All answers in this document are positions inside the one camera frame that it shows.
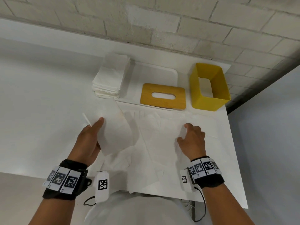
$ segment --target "white tray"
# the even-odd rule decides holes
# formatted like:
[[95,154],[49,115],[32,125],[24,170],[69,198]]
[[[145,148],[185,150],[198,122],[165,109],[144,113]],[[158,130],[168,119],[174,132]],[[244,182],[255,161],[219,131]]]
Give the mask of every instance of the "white tray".
[[[120,90],[120,97],[116,100],[125,103],[148,106],[140,103],[144,83],[177,87],[178,73],[174,69],[131,61]],[[171,110],[156,106],[149,107]]]

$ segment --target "oval opening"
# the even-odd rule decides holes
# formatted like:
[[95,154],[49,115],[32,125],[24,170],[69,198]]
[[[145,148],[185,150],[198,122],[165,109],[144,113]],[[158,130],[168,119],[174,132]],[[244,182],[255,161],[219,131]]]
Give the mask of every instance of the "oval opening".
[[160,92],[152,92],[152,96],[155,98],[169,99],[169,100],[174,100],[176,98],[176,96],[173,94],[160,93]]

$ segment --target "white tabletop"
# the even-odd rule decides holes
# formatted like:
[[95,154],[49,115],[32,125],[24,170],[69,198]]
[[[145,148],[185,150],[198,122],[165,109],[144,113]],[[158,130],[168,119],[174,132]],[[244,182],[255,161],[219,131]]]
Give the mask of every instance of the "white tabletop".
[[[115,51],[128,54],[136,61],[174,68],[178,71],[178,86],[184,87],[186,92],[189,92],[188,73],[196,62],[217,64],[224,71],[229,68],[226,64],[206,59],[7,20],[0,20],[0,27],[9,28],[0,31],[0,172],[5,173],[46,178],[52,167],[68,156],[83,127],[82,111],[98,99],[91,91],[91,82],[101,58],[90,56],[103,56],[95,51],[97,46],[103,47],[101,52]],[[30,40],[32,36],[36,37],[35,40]],[[8,37],[19,42],[6,40]],[[70,38],[76,44],[75,48],[71,46]],[[189,93],[186,100],[186,111],[210,116],[217,121],[219,140],[225,151],[209,156],[214,158],[226,154],[230,157],[228,166],[222,170],[225,184],[241,206],[247,208],[225,106],[209,112],[193,109]],[[122,109],[136,109],[135,105],[119,104]],[[160,182],[140,192],[203,201],[200,193],[187,193],[162,186]]]

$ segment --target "white wall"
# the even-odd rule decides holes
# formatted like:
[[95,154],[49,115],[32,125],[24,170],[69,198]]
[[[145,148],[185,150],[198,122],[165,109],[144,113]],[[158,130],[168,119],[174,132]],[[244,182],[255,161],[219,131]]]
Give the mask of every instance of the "white wall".
[[300,66],[229,114],[248,213],[299,224]]

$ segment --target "yellow box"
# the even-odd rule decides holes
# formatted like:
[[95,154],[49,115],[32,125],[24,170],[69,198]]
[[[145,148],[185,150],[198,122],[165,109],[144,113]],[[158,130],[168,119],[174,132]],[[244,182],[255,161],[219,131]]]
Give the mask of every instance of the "yellow box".
[[[201,94],[199,77],[210,80],[213,98]],[[231,97],[222,68],[216,65],[197,63],[190,75],[190,95],[192,107],[201,110],[216,111],[230,101]]]

